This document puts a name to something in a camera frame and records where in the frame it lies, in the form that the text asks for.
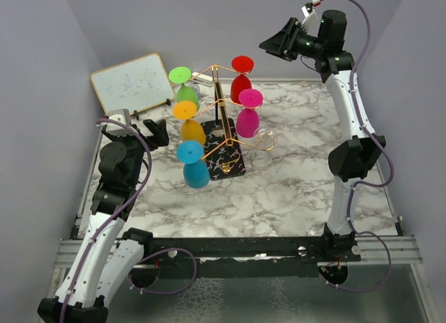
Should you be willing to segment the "orange wine glass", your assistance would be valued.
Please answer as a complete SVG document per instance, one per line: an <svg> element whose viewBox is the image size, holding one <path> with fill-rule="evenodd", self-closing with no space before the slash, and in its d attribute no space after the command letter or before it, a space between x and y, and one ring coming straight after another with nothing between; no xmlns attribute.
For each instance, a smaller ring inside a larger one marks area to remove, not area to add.
<svg viewBox="0 0 446 323"><path fill-rule="evenodd" d="M183 121L180 129L182 141L196 141L204 146L206 143L206 135L203 127L200 123L192 119L196 113L196 104L189 100L181 101L173 108L174 117Z"/></svg>

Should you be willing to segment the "red wine glass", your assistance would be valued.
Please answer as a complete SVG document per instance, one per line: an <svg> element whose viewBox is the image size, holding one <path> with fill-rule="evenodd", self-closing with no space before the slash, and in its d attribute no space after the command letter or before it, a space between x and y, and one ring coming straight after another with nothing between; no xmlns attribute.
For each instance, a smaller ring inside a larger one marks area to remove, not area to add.
<svg viewBox="0 0 446 323"><path fill-rule="evenodd" d="M240 104L240 93L252 87L250 79L247 74L254 68L254 61L248 56L237 56L231 62L232 68L238 73L238 76L231 83L231 100Z"/></svg>

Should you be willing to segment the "green wine glass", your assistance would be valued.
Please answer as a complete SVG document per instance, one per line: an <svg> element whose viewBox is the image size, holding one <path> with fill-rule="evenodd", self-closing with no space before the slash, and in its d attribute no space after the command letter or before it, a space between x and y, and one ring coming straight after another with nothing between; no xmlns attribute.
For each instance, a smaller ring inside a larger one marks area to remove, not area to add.
<svg viewBox="0 0 446 323"><path fill-rule="evenodd" d="M189 68L184 66L179 66L172 69L169 72L169 80L173 84L178 84L180 87L176 93L177 103L182 101L191 101L195 104L197 111L200 109L199 98L197 92L186 83L191 79L192 72Z"/></svg>

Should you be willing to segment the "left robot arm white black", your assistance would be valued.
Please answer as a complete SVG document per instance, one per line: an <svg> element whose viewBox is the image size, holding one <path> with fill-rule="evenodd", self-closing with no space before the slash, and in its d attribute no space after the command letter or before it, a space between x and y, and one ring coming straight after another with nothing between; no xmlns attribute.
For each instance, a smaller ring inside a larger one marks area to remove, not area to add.
<svg viewBox="0 0 446 323"><path fill-rule="evenodd" d="M144 136L133 124L109 118L98 122L110 142L99 153L101 177L92 197L88 227L60 288L38 306L44 322L106 322L109 305L124 278L154 254L153 235L145 230L130 230L117 249L111 249L148 182L139 177L141 168L145 166L150 173L151 151L169 144L167 124L165 120L144 120L151 132Z"/></svg>

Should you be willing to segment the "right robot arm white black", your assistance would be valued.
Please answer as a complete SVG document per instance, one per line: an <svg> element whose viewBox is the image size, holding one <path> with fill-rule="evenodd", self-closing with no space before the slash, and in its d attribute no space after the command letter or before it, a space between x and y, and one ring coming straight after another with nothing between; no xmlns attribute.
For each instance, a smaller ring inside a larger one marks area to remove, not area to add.
<svg viewBox="0 0 446 323"><path fill-rule="evenodd" d="M294 61L306 56L315 62L315 70L329 91L341 125L341 144L328 156L334 176L334 196L328 221L324 225L319 252L329 261L345 258L355 246L354 209L356 189L374 167L386 145L384 136L376 135L369 124L357 87L355 60L344 50L347 19L339 10L322 14L317 36L308 34L317 19L314 6L306 4L305 18L292 17L286 26L259 47L266 53Z"/></svg>

